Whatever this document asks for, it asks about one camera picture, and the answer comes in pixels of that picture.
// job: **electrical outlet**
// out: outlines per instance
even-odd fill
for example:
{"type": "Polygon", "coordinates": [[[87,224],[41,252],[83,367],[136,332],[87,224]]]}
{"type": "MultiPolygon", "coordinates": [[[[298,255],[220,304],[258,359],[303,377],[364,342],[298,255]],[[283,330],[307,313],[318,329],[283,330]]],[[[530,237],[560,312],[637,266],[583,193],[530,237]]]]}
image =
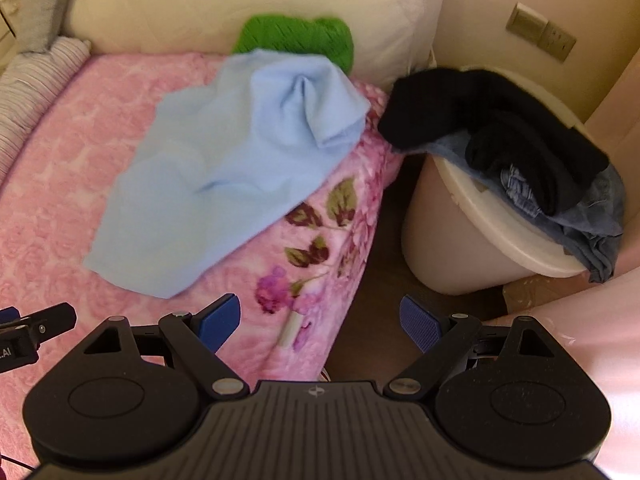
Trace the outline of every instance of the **electrical outlet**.
{"type": "Polygon", "coordinates": [[[553,22],[546,24],[545,30],[538,41],[538,48],[560,61],[564,61],[574,47],[575,36],[569,34],[562,27],[553,22]]]}

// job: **wooden floor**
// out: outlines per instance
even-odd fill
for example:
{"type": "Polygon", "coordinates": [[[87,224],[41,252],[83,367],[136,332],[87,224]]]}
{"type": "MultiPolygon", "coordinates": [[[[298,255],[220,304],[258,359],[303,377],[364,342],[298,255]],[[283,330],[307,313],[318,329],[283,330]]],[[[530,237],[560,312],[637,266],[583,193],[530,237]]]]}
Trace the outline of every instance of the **wooden floor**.
{"type": "Polygon", "coordinates": [[[360,288],[329,354],[332,381],[374,379],[384,384],[420,355],[400,327],[398,307],[410,294],[436,314],[464,311],[479,319],[506,314],[500,287],[465,296],[444,296],[424,286],[404,262],[400,232],[422,158],[405,160],[386,190],[376,237],[360,288]]]}

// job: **wall switch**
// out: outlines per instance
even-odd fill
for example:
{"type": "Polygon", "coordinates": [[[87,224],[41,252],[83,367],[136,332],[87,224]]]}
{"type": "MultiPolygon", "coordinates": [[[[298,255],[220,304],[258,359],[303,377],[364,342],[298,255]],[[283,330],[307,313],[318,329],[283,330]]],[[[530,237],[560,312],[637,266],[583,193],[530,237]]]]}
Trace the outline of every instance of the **wall switch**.
{"type": "Polygon", "coordinates": [[[507,30],[531,43],[538,44],[547,23],[548,19],[542,14],[517,3],[507,22],[507,30]]]}
{"type": "Polygon", "coordinates": [[[575,36],[572,36],[553,22],[546,24],[545,30],[538,41],[538,47],[551,54],[556,59],[564,61],[574,47],[575,36]]]}

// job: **pink bedspread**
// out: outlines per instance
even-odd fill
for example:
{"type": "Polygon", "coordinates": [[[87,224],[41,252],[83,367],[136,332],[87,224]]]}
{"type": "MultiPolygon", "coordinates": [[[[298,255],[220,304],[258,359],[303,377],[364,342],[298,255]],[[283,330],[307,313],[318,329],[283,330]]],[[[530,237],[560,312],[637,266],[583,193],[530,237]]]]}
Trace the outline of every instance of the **pink bedspread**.
{"type": "MultiPolygon", "coordinates": [[[[20,312],[62,301],[76,329],[47,342],[40,361],[0,376],[0,452],[36,458],[23,427],[25,394],[106,317],[152,324],[195,312],[226,292],[242,305],[239,329],[218,355],[250,384],[313,380],[360,282],[382,191],[400,158],[375,131],[386,102],[357,84],[372,109],[359,145],[327,182],[291,212],[170,299],[113,286],[82,266],[116,176],[129,164],[171,91],[210,82],[222,58],[103,56],[92,59],[34,131],[0,194],[0,308],[20,312]]],[[[3,463],[9,478],[24,470],[3,463]]]]}

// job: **black cloth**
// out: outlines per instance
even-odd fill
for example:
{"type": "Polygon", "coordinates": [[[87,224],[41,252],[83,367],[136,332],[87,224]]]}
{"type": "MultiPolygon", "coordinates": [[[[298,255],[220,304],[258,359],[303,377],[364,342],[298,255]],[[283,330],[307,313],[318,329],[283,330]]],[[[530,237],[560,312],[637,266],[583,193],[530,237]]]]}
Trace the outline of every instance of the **black cloth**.
{"type": "Polygon", "coordinates": [[[547,216],[580,202],[609,165],[578,130],[488,70],[436,68],[399,79],[378,125],[404,152],[462,129],[472,136],[465,153],[469,167],[487,176],[518,168],[547,216]]]}

